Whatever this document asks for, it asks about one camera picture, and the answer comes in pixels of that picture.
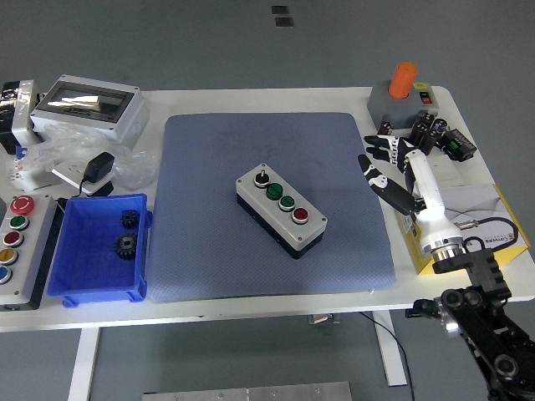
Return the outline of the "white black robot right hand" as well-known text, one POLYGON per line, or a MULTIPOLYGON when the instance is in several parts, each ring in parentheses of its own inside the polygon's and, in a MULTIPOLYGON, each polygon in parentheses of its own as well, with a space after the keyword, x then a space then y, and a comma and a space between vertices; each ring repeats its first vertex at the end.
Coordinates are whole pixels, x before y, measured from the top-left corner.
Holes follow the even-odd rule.
POLYGON ((446 217, 436 179, 426 155, 406 139, 393 135, 364 137, 369 146, 358 161, 369 187, 404 216, 414 216, 420 228, 420 248, 435 261, 463 253, 461 230, 446 217), (372 163, 383 160, 405 176, 405 186, 381 173, 372 163))

